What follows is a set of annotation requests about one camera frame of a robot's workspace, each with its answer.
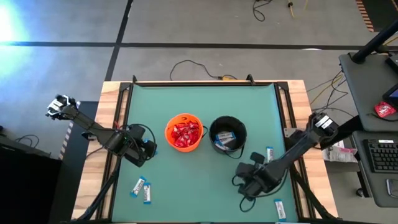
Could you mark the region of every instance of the black metal frame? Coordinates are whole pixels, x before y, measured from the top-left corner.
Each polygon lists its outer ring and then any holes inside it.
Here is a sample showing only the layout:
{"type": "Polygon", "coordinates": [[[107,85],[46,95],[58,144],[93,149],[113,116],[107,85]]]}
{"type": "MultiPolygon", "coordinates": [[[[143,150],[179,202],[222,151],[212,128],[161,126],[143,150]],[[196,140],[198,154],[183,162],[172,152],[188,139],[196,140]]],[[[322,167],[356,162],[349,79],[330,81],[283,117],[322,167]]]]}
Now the black metal frame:
{"type": "MultiPolygon", "coordinates": [[[[279,109],[279,118],[280,118],[280,126],[281,126],[281,130],[282,130],[282,135],[283,135],[283,129],[287,128],[287,123],[286,123],[286,120],[285,120],[284,107],[283,107],[283,104],[282,104],[282,97],[281,97],[281,94],[280,94],[280,90],[284,91],[284,95],[285,95],[286,102],[287,102],[287,110],[288,110],[288,113],[289,113],[291,126],[293,128],[296,127],[294,111],[293,111],[293,105],[292,105],[292,102],[291,102],[289,86],[288,86],[287,82],[255,82],[252,79],[251,76],[248,76],[247,80],[250,80],[250,82],[247,82],[247,81],[233,81],[233,82],[225,82],[225,81],[222,81],[222,82],[207,82],[207,81],[197,81],[197,82],[136,82],[136,78],[133,77],[133,82],[132,83],[121,83],[121,85],[120,85],[118,102],[116,103],[116,114],[114,116],[114,120],[115,121],[119,120],[119,114],[121,112],[121,106],[122,106],[122,100],[123,100],[123,93],[124,93],[124,91],[128,91],[127,105],[126,105],[126,111],[125,111],[125,114],[124,114],[124,121],[123,121],[123,124],[127,124],[134,84],[135,85],[139,85],[139,86],[146,86],[146,87],[159,87],[159,86],[251,86],[251,85],[269,86],[269,85],[273,85],[274,86],[274,90],[275,90],[275,97],[276,97],[277,105],[278,105],[278,109],[279,109]]],[[[110,173],[110,170],[111,170],[111,161],[112,161],[112,157],[111,157],[110,154],[108,154],[107,158],[106,158],[106,162],[105,162],[103,184],[108,179],[108,176],[109,176],[109,173],[110,173]]],[[[300,173],[301,173],[305,183],[309,184],[308,183],[307,172],[305,170],[305,164],[304,164],[303,159],[299,160],[299,167],[300,167],[300,173]]],[[[290,176],[290,178],[292,180],[292,189],[293,189],[293,196],[294,196],[294,200],[295,200],[297,216],[298,216],[299,219],[305,218],[305,217],[303,217],[303,207],[302,207],[301,199],[300,199],[300,195],[299,195],[298,183],[292,178],[292,175],[290,176]]],[[[110,201],[110,205],[109,205],[108,217],[105,217],[105,218],[102,217],[102,214],[103,214],[103,202],[102,202],[101,206],[98,208],[98,211],[97,211],[97,214],[96,214],[96,219],[98,219],[98,220],[106,220],[107,222],[111,221],[117,184],[118,184],[118,176],[116,176],[116,180],[114,182],[113,189],[112,189],[112,192],[111,192],[111,201],[110,201]]],[[[310,215],[309,218],[315,218],[315,210],[314,210],[313,205],[309,202],[309,200],[307,200],[307,207],[308,207],[308,212],[309,212],[309,215],[310,215]]]]}

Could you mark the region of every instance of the blue snack bar wrapper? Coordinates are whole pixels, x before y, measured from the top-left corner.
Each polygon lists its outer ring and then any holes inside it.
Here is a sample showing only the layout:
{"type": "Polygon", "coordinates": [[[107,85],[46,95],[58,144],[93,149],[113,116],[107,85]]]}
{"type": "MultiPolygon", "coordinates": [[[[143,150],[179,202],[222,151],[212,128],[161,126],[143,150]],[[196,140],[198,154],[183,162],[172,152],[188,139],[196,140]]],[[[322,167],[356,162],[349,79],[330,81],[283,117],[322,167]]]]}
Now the blue snack bar wrapper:
{"type": "Polygon", "coordinates": [[[147,179],[145,179],[145,177],[140,176],[136,186],[131,190],[130,192],[130,196],[132,197],[137,197],[139,191],[141,190],[142,186],[144,185],[145,181],[147,181],[147,179]]]}
{"type": "Polygon", "coordinates": [[[144,205],[150,205],[150,183],[144,183],[144,205]]]}
{"type": "Polygon", "coordinates": [[[278,212],[279,221],[286,222],[286,213],[285,213],[284,204],[282,203],[282,200],[275,199],[274,202],[276,205],[276,210],[278,212]]]}
{"type": "Polygon", "coordinates": [[[221,139],[224,139],[224,138],[236,138],[235,137],[235,134],[234,134],[234,132],[232,131],[232,132],[228,132],[228,133],[223,133],[223,134],[217,134],[216,135],[216,139],[217,140],[221,140],[221,139]]]}
{"type": "Polygon", "coordinates": [[[221,150],[224,150],[224,151],[225,151],[225,150],[229,150],[229,148],[226,147],[226,146],[224,146],[223,143],[221,143],[220,140],[217,140],[217,141],[215,141],[214,143],[215,143],[216,146],[217,146],[218,148],[220,148],[221,150]]]}
{"type": "Polygon", "coordinates": [[[274,160],[274,148],[267,146],[267,163],[274,160]]]}

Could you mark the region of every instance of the desk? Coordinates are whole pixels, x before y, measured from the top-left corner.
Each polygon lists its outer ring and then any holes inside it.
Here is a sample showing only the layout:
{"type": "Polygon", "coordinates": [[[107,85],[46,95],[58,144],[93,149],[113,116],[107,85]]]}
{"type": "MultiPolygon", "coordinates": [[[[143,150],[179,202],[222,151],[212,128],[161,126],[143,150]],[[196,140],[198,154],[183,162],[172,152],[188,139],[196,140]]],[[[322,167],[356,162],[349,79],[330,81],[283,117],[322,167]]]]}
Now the desk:
{"type": "MultiPolygon", "coordinates": [[[[304,82],[302,80],[281,80],[282,82],[286,82],[289,87],[290,95],[286,97],[281,94],[282,104],[285,109],[288,109],[288,103],[286,99],[290,98],[292,102],[292,109],[294,111],[294,118],[297,123],[298,128],[304,128],[307,121],[308,116],[311,113],[310,105],[308,102],[307,93],[305,91],[304,82]]],[[[228,82],[228,83],[239,83],[239,82],[248,82],[249,81],[207,81],[201,83],[208,83],[209,85],[214,85],[218,82],[228,82]]],[[[277,82],[275,80],[272,81],[256,81],[256,82],[277,82]]],[[[136,82],[136,84],[140,85],[143,83],[155,83],[155,82],[136,82]]],[[[101,98],[99,100],[96,122],[103,125],[104,127],[111,128],[113,125],[113,121],[115,119],[116,112],[116,104],[119,96],[119,87],[121,86],[120,82],[105,82],[103,85],[103,89],[101,92],[101,98]]],[[[121,123],[124,120],[124,109],[126,108],[127,99],[124,97],[122,100],[122,107],[119,115],[119,122],[121,123]]],[[[284,110],[286,123],[288,127],[291,125],[289,118],[288,110],[284,110]]],[[[88,153],[94,151],[99,148],[97,142],[91,142],[88,148],[88,153]]],[[[101,188],[101,183],[104,175],[104,167],[106,162],[107,152],[105,150],[99,151],[96,154],[90,156],[89,159],[85,162],[85,166],[83,168],[83,173],[81,177],[81,182],[78,190],[78,195],[75,202],[75,209],[73,211],[73,218],[79,217],[90,205],[93,199],[96,197],[99,189],[101,188]]],[[[310,188],[317,196],[319,201],[325,206],[325,208],[334,216],[337,215],[335,202],[333,199],[333,194],[331,192],[330,184],[328,181],[328,176],[326,173],[325,163],[322,158],[321,151],[317,149],[309,150],[303,157],[306,172],[308,175],[308,182],[310,184],[310,188]]],[[[105,201],[104,201],[104,209],[102,216],[108,216],[108,210],[110,206],[110,198],[111,191],[109,190],[105,201]]],[[[303,216],[309,217],[310,211],[307,208],[307,201],[301,190],[300,192],[300,201],[303,207],[303,216]]]]}
{"type": "MultiPolygon", "coordinates": [[[[379,207],[398,207],[395,198],[388,196],[386,179],[396,179],[396,174],[373,173],[368,162],[368,152],[363,140],[397,139],[398,126],[394,123],[377,119],[369,114],[374,113],[374,105],[382,101],[382,95],[398,83],[397,74],[385,62],[388,55],[368,55],[363,63],[357,64],[349,55],[340,55],[341,69],[347,79],[349,90],[353,96],[358,115],[339,127],[337,136],[329,142],[321,143],[325,148],[351,136],[358,149],[357,160],[360,172],[357,172],[361,189],[365,197],[373,197],[379,207]]],[[[397,119],[398,115],[390,115],[388,119],[397,119]]]]}

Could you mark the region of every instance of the green table surface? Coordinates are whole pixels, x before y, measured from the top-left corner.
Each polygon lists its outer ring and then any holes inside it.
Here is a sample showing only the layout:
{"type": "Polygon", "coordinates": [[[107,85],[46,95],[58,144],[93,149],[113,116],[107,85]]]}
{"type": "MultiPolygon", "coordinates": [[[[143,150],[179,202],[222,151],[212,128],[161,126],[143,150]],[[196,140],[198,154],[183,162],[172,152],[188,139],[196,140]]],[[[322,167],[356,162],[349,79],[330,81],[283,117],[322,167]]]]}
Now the green table surface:
{"type": "MultiPolygon", "coordinates": [[[[247,213],[239,210],[242,195],[231,183],[239,162],[250,161],[252,152],[274,156],[284,153],[282,128],[274,86],[181,86],[134,85],[128,123],[150,127],[156,137],[157,155],[138,168],[123,159],[114,201],[114,222],[277,222],[274,199],[284,203],[288,222],[296,222],[290,175],[274,195],[258,198],[247,213]],[[217,153],[206,135],[198,148],[182,153],[168,145],[167,122],[180,113],[197,116],[203,125],[223,115],[241,120],[248,138],[242,158],[217,153]],[[152,184],[151,205],[144,205],[144,191],[137,198],[129,193],[140,176],[152,184]]],[[[149,131],[145,138],[151,139],[149,131]]],[[[243,208],[250,207],[245,200],[243,208]]]]}

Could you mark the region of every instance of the candy wrapper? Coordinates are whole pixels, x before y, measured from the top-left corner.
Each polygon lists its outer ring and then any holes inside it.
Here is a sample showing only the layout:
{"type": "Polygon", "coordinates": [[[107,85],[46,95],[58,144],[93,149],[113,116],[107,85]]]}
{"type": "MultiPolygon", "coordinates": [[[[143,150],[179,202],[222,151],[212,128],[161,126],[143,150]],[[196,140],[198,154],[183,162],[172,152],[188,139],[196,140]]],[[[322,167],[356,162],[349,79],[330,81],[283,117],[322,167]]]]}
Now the candy wrapper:
{"type": "Polygon", "coordinates": [[[199,138],[199,124],[194,122],[179,123],[174,126],[172,137],[177,147],[188,147],[195,144],[199,138]]]}
{"type": "Polygon", "coordinates": [[[374,106],[374,110],[376,111],[377,115],[379,115],[379,117],[381,118],[390,114],[394,114],[396,112],[396,110],[391,105],[389,105],[384,101],[374,106]]]}

